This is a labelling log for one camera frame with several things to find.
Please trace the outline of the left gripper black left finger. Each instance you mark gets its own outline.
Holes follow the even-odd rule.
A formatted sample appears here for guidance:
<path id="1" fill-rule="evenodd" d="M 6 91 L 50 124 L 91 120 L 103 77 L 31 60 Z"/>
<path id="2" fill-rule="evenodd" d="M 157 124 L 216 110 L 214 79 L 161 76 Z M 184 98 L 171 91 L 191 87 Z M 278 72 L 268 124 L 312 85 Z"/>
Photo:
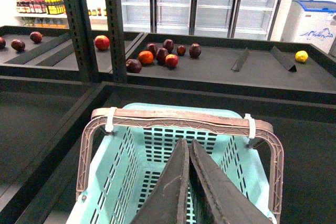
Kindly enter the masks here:
<path id="1" fill-rule="evenodd" d="M 187 223 L 189 150 L 180 138 L 154 189 L 131 223 Z"/>

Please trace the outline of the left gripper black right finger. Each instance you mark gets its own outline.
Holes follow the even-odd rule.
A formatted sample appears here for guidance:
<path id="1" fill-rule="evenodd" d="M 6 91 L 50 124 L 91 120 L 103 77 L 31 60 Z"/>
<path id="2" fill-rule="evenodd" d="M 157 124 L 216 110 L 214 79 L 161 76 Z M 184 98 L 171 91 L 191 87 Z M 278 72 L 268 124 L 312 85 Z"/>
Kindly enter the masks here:
<path id="1" fill-rule="evenodd" d="M 197 223 L 272 223 L 251 203 L 193 139 L 190 192 Z"/>

